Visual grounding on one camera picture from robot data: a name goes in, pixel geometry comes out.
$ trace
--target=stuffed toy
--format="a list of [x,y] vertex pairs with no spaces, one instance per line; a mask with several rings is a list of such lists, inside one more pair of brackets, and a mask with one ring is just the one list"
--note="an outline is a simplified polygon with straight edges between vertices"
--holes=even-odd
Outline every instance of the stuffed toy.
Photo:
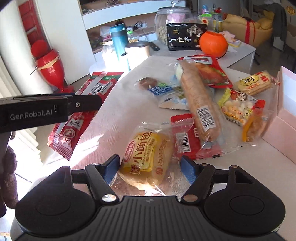
[[220,34],[222,34],[224,36],[224,38],[226,39],[227,42],[229,43],[234,43],[235,42],[235,35],[229,33],[228,31],[223,31],[220,32]]

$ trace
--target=red sausage package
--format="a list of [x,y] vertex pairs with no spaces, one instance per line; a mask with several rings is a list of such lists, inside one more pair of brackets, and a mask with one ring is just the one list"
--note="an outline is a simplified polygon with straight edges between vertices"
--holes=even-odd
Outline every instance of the red sausage package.
[[[192,118],[192,114],[183,114],[183,115],[176,115],[171,117],[171,122],[178,122],[184,119]],[[172,128],[174,134],[174,143],[178,142],[179,136],[182,139],[181,146],[182,151],[180,152],[176,145],[174,149],[174,153],[176,156],[181,157],[182,155],[188,156],[192,160],[204,159],[208,157],[218,157],[222,154],[222,150],[219,144],[212,145],[209,148],[202,148],[200,139],[198,138],[198,132],[195,127],[195,124],[190,128],[190,130],[184,135],[178,127]]]
[[232,88],[232,83],[221,69],[215,57],[207,54],[199,54],[182,57],[178,60],[186,60],[187,62],[195,63],[195,67],[199,70],[203,82],[209,87]]
[[[105,101],[123,72],[95,72],[76,95],[99,95]],[[70,160],[80,136],[84,133],[98,111],[77,112],[67,122],[56,124],[48,137],[47,145]]]

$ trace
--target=white pillar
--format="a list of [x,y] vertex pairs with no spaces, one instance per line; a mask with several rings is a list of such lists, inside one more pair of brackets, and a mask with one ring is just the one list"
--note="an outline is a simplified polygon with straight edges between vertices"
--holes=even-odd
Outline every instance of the white pillar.
[[23,95],[52,93],[51,87],[38,71],[30,75],[36,64],[16,0],[0,12],[0,54]]

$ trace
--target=white table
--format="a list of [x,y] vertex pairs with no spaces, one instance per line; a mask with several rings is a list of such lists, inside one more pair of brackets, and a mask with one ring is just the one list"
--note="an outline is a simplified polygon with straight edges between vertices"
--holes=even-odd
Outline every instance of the white table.
[[[151,56],[168,56],[168,57],[174,57],[175,59],[177,59],[185,56],[203,54],[202,51],[193,51],[193,50],[169,51],[168,48],[158,40],[155,40],[153,42],[160,47],[160,50],[153,51],[150,48]],[[222,58],[218,60],[219,64],[222,67],[228,67],[228,68],[238,70],[248,74],[251,73],[251,68],[253,65],[256,48],[242,42],[239,48],[233,48],[233,49],[235,49],[237,52],[227,52]],[[92,74],[93,72],[108,71],[108,69],[106,69],[105,67],[102,54],[100,56],[96,55],[96,60],[97,60],[97,63],[92,65],[89,68],[90,74]]]
[[[135,81],[147,76],[169,81],[174,74],[169,64],[174,59],[151,56],[117,83],[74,150],[71,162],[78,163],[75,168],[83,168],[94,160],[102,163],[114,153],[122,157],[130,135],[140,121],[160,123],[184,113],[158,108],[157,101],[148,91],[140,91],[134,86]],[[232,82],[249,75],[223,69]],[[287,241],[296,241],[296,165],[292,161],[262,139],[256,147],[245,146],[206,161],[217,169],[239,165],[275,193],[286,207],[279,234]]]

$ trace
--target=pink box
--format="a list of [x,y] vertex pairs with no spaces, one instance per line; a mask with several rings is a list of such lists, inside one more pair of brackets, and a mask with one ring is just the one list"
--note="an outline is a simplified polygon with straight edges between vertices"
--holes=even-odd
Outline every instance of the pink box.
[[278,104],[263,139],[296,163],[296,74],[281,67]]

